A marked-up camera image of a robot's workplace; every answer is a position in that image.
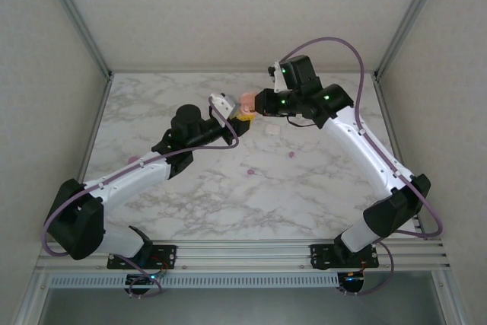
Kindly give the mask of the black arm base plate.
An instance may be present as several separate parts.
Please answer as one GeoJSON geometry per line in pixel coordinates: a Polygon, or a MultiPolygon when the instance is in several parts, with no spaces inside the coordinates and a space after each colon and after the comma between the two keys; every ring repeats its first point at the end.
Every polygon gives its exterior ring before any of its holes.
{"type": "MultiPolygon", "coordinates": [[[[129,260],[144,270],[166,270],[174,268],[176,258],[176,245],[152,244],[151,246],[144,246],[133,258],[130,258],[129,260]]],[[[132,266],[118,256],[110,254],[107,261],[107,268],[129,269],[132,268],[132,266]]]]}
{"type": "Polygon", "coordinates": [[[314,269],[361,269],[379,266],[376,249],[367,245],[358,252],[335,244],[310,245],[310,264],[314,269]]]}

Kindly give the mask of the peach earbud charging case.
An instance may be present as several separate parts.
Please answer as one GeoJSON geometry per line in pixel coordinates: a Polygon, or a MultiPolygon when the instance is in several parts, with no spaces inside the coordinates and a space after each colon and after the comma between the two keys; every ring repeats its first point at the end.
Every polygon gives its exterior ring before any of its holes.
{"type": "Polygon", "coordinates": [[[255,113],[255,98],[257,92],[243,93],[239,98],[240,110],[243,113],[255,113]]]}

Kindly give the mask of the small controller board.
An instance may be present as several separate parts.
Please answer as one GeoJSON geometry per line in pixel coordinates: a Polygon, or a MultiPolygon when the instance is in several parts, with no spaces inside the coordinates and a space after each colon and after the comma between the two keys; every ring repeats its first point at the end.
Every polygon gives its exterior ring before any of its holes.
{"type": "Polygon", "coordinates": [[[344,295],[356,296],[363,289],[364,273],[359,272],[339,272],[338,290],[344,295]]]}
{"type": "Polygon", "coordinates": [[[125,291],[132,297],[144,297],[158,295],[162,293],[151,292],[151,288],[156,288],[158,285],[162,284],[165,274],[163,272],[156,272],[155,274],[150,274],[149,277],[136,274],[128,274],[125,279],[125,291]]]}

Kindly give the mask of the aluminium mounting rail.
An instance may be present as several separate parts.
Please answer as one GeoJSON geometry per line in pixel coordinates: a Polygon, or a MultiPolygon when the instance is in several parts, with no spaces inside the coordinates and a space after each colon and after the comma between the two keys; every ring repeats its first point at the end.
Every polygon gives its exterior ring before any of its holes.
{"type": "MultiPolygon", "coordinates": [[[[311,272],[310,245],[329,244],[330,240],[172,240],[155,241],[177,246],[174,272],[311,272]]],[[[450,263],[440,240],[387,239],[396,271],[419,272],[449,270],[450,263]]],[[[108,272],[105,253],[83,260],[69,256],[38,256],[33,272],[102,273],[108,272]]]]}

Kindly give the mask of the aluminium frame post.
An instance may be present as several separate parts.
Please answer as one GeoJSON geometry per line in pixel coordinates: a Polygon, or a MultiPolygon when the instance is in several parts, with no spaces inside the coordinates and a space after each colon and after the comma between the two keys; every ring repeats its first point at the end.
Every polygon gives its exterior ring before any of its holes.
{"type": "Polygon", "coordinates": [[[106,79],[110,80],[112,72],[107,65],[100,49],[98,48],[91,32],[88,30],[88,27],[84,22],[84,19],[81,16],[81,13],[79,12],[74,0],[59,0],[59,2],[67,14],[68,19],[71,21],[74,29],[81,38],[81,41],[86,47],[88,53],[91,55],[91,58],[100,69],[100,72],[106,79]]]}
{"type": "Polygon", "coordinates": [[[392,65],[393,60],[406,40],[426,2],[427,0],[411,0],[406,7],[384,54],[374,70],[374,77],[378,81],[385,75],[387,69],[392,65]]]}
{"type": "Polygon", "coordinates": [[[446,325],[473,325],[451,271],[431,272],[434,288],[446,325]]]}
{"type": "Polygon", "coordinates": [[[35,270],[21,301],[13,325],[38,325],[49,294],[51,276],[46,270],[35,270]]]}

